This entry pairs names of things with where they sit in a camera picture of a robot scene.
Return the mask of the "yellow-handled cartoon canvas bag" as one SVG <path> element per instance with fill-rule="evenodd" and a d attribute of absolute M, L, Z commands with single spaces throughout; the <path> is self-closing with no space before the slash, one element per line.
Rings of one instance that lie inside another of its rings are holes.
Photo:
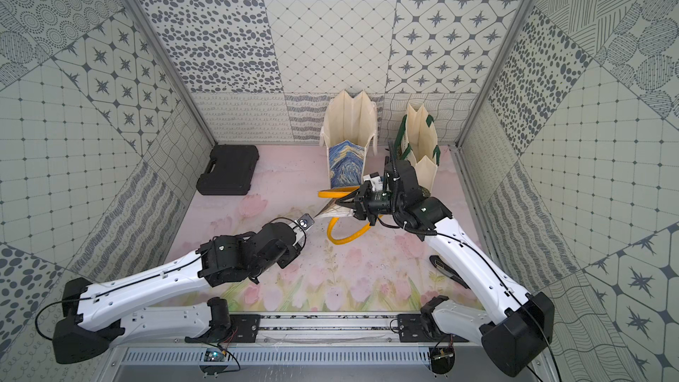
<path fill-rule="evenodd" d="M 350 242 L 353 242 L 365 235 L 371 229 L 371 226 L 366 224 L 357 232 L 353 233 L 352 235 L 348 235 L 347 237 L 335 238 L 332 234 L 332 231 L 341 219 L 354 217 L 353 210 L 339 206 L 337 201 L 345 196 L 353 194 L 355 191 L 357 191 L 357 189 L 359 189 L 358 186 L 336 187 L 335 189 L 325 189 L 318 192 L 318 197 L 327 199 L 328 203 L 322 210 L 320 210 L 320 212 L 318 212 L 316 219 L 330 219 L 326 230 L 326 236 L 327 239 L 334 245 L 346 245 Z"/>

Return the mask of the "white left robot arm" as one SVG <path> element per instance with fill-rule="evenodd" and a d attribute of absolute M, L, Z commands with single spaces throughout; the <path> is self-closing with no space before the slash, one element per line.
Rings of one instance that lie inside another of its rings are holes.
<path fill-rule="evenodd" d="M 257 232 L 215 236 L 196 251 L 123 279 L 65 284 L 57 302 L 63 317 L 48 336 L 57 364 L 88 361 L 114 346 L 145 337 L 178 335 L 188 343 L 217 344 L 233 334 L 228 302 L 219 297 L 194 308 L 151 306 L 224 284 L 259 282 L 302 253 L 314 220 L 277 218 Z"/>

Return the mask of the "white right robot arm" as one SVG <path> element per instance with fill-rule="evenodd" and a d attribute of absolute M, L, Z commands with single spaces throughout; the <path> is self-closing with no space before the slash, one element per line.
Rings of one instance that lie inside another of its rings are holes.
<path fill-rule="evenodd" d="M 427 244 L 482 304 L 475 312 L 444 295 L 427 302 L 420 313 L 434 341 L 454 336 L 481 346 L 493 364 L 517 376 L 550 351 L 555 305 L 544 293 L 531 293 L 479 249 L 440 199 L 420 184 L 415 167 L 389 150 L 382 175 L 371 174 L 335 201 L 370 226 L 385 216 Z"/>

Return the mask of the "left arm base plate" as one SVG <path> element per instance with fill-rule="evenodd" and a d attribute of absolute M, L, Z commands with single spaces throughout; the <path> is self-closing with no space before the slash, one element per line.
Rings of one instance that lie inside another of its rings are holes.
<path fill-rule="evenodd" d="M 221 322 L 208 323 L 208 328 L 201 331 L 196 337 L 185 337 L 184 341 L 188 344 L 226 344 L 236 343 L 255 343 L 256 336 L 261 323 L 261 315 L 258 314 L 237 314 L 230 316 L 230 326 L 226 327 Z"/>

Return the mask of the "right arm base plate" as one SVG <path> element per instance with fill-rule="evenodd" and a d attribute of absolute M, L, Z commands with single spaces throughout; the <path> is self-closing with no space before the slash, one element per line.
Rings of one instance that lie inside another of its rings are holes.
<path fill-rule="evenodd" d="M 468 342 L 455 334 L 444 334 L 434 323 L 433 317 L 423 314 L 399 314 L 389 324 L 390 330 L 399 336 L 400 342 Z"/>

